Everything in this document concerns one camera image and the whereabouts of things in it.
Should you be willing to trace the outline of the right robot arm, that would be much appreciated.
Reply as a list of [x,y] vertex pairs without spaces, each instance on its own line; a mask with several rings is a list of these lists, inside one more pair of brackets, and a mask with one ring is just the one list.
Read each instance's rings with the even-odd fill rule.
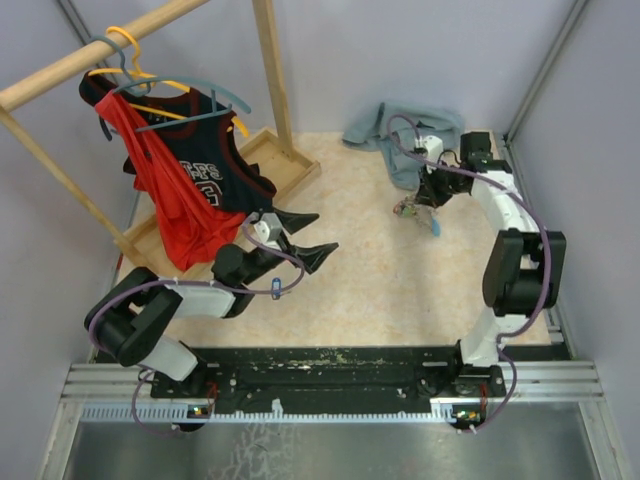
[[457,364],[446,372],[448,387],[470,395],[499,359],[504,342],[524,333],[531,321],[557,301],[566,238],[543,228],[520,194],[513,170],[493,155],[491,137],[473,131],[460,138],[458,162],[443,162],[442,141],[422,138],[416,150],[427,156],[414,202],[435,210],[454,196],[470,195],[496,237],[482,278],[484,310],[457,344]]

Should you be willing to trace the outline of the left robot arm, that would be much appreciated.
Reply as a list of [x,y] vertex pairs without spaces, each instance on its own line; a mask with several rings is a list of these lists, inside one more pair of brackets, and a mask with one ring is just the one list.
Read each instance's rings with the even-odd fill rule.
[[167,327],[175,318],[232,319],[259,295],[276,301],[293,290],[339,247],[290,242],[290,235],[318,218],[278,209],[249,215],[241,231],[252,250],[223,245],[209,281],[164,278],[147,267],[134,268],[87,314],[91,342],[123,367],[163,374],[186,396],[201,394],[208,384],[204,361],[166,336]]

